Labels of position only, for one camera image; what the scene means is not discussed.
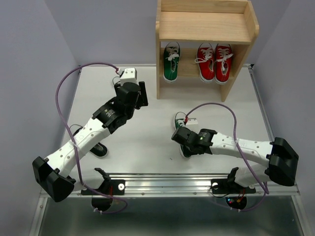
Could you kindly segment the green sneaker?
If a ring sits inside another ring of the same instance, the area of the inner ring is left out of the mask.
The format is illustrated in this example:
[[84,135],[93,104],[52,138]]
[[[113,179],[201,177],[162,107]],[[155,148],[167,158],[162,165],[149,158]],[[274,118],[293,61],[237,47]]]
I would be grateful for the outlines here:
[[168,43],[163,51],[163,78],[168,83],[173,83],[178,77],[178,65],[181,49],[178,42]]
[[[174,116],[174,130],[176,130],[178,127],[184,126],[195,133],[197,131],[199,131],[199,125],[198,126],[196,126],[196,125],[185,126],[185,124],[184,124],[185,119],[186,119],[185,113],[183,113],[183,112],[176,113]],[[180,154],[183,158],[190,158],[191,157],[190,150],[187,149],[185,146],[179,145],[179,149],[180,149]]]

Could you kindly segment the red sneaker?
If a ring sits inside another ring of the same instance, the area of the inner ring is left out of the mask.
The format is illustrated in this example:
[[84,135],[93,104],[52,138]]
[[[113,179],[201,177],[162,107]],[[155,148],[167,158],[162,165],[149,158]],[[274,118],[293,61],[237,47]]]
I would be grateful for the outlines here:
[[232,48],[230,44],[218,44],[215,49],[216,75],[215,80],[218,84],[227,83],[232,65]]
[[197,49],[194,62],[198,65],[201,81],[210,83],[215,77],[214,49],[210,43],[202,43]]

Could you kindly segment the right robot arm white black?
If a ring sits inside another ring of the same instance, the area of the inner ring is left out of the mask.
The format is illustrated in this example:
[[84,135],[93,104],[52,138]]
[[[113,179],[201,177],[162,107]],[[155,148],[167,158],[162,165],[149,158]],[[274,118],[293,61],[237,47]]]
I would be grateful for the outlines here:
[[283,138],[276,137],[272,142],[235,141],[215,130],[195,133],[179,127],[171,139],[188,149],[190,155],[227,155],[254,162],[252,166],[233,168],[227,178],[213,179],[214,194],[252,194],[255,184],[269,181],[289,187],[295,184],[299,156]]

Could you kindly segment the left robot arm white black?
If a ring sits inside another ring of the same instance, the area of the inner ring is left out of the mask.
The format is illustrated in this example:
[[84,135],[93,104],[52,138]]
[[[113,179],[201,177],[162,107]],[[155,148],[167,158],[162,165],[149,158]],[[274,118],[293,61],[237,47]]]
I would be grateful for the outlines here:
[[95,145],[132,118],[135,110],[148,105],[145,83],[115,86],[116,96],[97,109],[81,130],[65,145],[45,158],[32,162],[36,182],[55,201],[66,199],[75,188],[70,172]]

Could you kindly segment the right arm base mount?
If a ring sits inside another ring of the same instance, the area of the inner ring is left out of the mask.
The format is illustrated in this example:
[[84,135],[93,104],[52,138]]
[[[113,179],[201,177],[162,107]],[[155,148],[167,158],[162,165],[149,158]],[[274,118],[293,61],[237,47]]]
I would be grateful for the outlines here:
[[225,198],[229,207],[236,210],[244,210],[247,206],[247,194],[256,193],[256,189],[242,187],[235,182],[238,167],[233,168],[226,178],[211,180],[210,193],[217,198]]

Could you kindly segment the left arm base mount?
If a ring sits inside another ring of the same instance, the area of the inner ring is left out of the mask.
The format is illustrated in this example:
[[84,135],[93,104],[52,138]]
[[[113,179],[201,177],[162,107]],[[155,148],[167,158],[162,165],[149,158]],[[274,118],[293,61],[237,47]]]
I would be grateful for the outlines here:
[[102,179],[89,179],[89,187],[95,189],[82,189],[82,196],[91,196],[91,205],[94,212],[100,214],[113,214],[125,210],[127,201],[119,198],[125,194],[126,181],[124,179],[112,179],[108,173],[101,168],[95,168]]

